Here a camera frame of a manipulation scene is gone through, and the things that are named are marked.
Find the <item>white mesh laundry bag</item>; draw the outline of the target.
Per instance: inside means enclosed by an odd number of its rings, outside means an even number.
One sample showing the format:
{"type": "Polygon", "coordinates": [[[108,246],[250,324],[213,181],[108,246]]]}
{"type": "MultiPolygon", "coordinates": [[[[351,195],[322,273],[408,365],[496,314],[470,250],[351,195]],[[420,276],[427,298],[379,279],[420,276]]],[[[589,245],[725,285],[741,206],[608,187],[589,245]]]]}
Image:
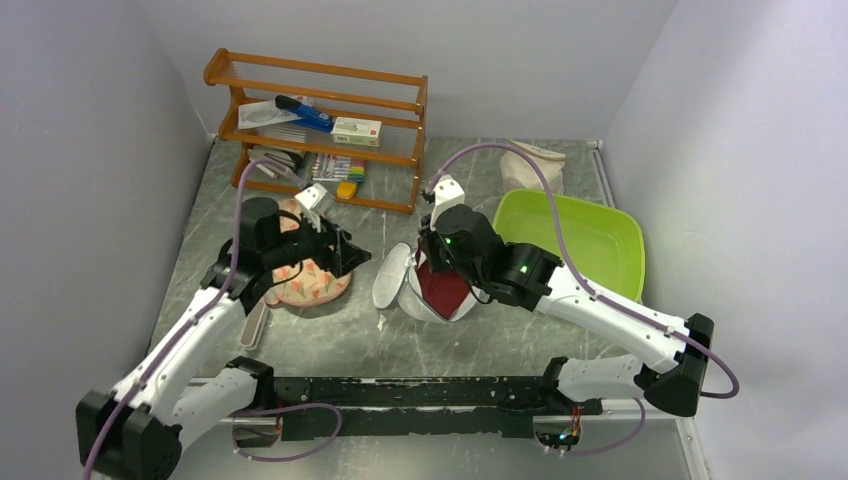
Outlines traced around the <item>white mesh laundry bag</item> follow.
{"type": "Polygon", "coordinates": [[[433,273],[425,253],[407,243],[386,255],[372,287],[378,310],[399,306],[414,319],[454,323],[479,304],[482,290],[470,287],[456,272],[433,273]]]}

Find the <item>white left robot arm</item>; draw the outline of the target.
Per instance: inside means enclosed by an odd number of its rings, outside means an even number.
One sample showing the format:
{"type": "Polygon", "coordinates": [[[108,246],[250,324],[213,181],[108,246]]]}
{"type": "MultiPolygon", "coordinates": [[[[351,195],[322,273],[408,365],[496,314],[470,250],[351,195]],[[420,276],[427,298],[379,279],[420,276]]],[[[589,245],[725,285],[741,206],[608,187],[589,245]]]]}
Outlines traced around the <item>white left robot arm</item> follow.
{"type": "Polygon", "coordinates": [[[91,391],[75,411],[84,478],[166,479],[182,452],[232,413],[261,416],[278,404],[274,370],[237,357],[200,389],[186,387],[218,338],[241,323],[273,285],[273,272],[313,261],[335,277],[369,261],[350,233],[303,207],[284,232],[285,211],[266,197],[238,204],[234,234],[192,302],[160,343],[107,393],[91,391]]]}

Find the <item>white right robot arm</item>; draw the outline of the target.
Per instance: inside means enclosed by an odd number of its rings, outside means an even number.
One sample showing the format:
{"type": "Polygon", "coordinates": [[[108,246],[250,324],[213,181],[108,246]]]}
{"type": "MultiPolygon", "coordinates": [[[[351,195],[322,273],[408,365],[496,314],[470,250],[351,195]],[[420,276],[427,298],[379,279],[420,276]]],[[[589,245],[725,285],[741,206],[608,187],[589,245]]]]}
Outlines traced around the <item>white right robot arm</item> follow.
{"type": "Polygon", "coordinates": [[[559,257],[529,243],[506,243],[480,212],[459,204],[419,229],[428,268],[458,276],[486,303],[522,308],[563,319],[625,350],[600,360],[550,361],[539,391],[550,413],[595,399],[643,398],[671,415],[692,417],[705,398],[714,322],[695,313],[662,314],[599,285],[579,283],[559,257]]]}

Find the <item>dark red bra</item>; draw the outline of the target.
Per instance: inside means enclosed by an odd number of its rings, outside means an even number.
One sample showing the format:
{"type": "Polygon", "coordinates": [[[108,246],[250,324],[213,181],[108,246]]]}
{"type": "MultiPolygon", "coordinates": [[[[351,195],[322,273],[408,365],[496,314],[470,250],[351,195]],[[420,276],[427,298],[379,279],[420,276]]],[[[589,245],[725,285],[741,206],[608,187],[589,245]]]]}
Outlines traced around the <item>dark red bra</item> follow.
{"type": "Polygon", "coordinates": [[[424,303],[441,319],[453,320],[470,295],[467,282],[455,271],[434,273],[426,254],[418,249],[414,255],[415,275],[424,303]]]}

